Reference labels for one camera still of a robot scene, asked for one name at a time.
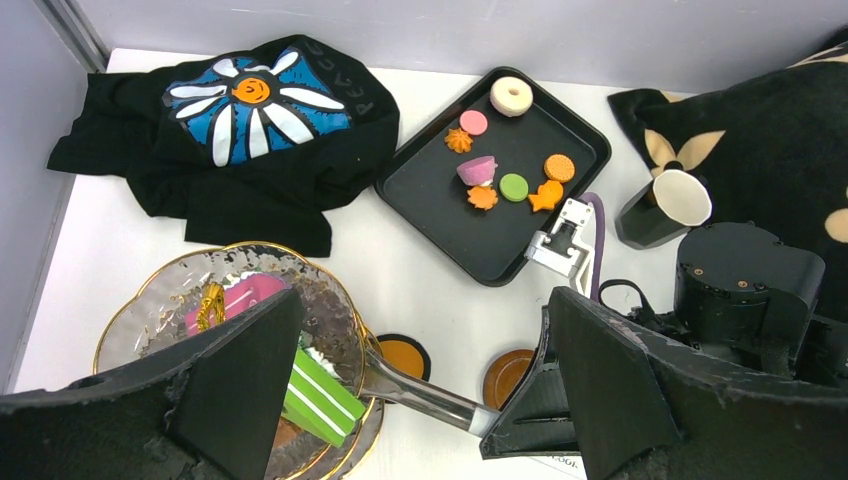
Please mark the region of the metal tongs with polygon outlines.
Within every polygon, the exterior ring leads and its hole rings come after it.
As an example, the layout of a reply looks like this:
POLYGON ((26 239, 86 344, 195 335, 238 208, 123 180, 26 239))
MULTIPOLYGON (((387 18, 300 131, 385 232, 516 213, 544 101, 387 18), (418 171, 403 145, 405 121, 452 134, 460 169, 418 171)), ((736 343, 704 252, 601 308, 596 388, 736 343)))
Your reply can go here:
POLYGON ((498 410, 400 372, 371 346, 365 348, 362 393, 408 407, 480 438, 500 416, 498 410))

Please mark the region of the green cake slice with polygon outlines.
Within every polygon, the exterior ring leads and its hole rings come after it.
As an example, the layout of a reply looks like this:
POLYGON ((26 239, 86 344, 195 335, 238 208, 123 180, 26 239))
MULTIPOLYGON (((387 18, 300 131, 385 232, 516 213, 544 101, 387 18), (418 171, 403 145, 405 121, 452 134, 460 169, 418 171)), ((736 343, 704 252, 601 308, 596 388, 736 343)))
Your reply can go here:
POLYGON ((282 417, 333 447, 359 425, 366 407, 342 383, 334 365, 314 348, 298 349, 282 417))

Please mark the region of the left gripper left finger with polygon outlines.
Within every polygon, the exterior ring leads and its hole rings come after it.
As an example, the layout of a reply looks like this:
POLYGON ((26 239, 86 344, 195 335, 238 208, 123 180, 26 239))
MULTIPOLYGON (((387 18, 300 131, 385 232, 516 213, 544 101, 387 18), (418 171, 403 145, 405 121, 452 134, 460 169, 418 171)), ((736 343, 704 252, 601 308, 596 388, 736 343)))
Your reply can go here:
POLYGON ((281 291, 56 391, 1 399, 5 479, 260 479, 305 310, 281 291))

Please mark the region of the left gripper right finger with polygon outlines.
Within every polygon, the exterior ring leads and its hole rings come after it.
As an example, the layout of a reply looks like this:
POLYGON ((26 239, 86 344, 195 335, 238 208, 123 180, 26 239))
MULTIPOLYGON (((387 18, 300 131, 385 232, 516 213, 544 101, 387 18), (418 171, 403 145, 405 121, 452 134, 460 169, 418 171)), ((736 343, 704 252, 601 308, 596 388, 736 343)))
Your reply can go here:
POLYGON ((550 331, 591 479, 843 479, 847 395, 699 352, 565 288, 550 331))

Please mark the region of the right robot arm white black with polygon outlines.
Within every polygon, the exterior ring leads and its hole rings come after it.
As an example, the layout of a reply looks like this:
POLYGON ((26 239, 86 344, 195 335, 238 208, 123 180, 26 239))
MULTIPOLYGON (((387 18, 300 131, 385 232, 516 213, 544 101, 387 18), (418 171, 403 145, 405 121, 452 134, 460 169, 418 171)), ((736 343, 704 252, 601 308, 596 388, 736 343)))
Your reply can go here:
POLYGON ((816 254, 752 224, 688 233, 674 307, 630 317, 558 287, 486 459, 577 453, 592 479, 847 474, 847 327, 816 254))

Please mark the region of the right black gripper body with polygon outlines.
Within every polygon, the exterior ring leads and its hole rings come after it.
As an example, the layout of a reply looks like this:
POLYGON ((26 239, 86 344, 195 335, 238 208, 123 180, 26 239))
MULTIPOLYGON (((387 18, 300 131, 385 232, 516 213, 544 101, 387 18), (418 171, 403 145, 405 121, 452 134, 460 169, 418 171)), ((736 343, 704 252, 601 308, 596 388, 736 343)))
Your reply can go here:
POLYGON ((483 435, 479 450, 485 460, 580 454, 546 307, 529 368, 483 435))

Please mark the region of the pink frosted cupcake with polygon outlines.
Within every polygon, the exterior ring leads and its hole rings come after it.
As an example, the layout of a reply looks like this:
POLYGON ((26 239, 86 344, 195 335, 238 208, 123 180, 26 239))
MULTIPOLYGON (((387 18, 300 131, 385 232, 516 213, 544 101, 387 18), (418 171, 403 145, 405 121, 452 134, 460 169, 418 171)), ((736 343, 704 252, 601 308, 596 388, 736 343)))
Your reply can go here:
POLYGON ((469 187, 490 186, 498 167, 491 155, 477 157, 460 164, 456 168, 460 180, 469 187))

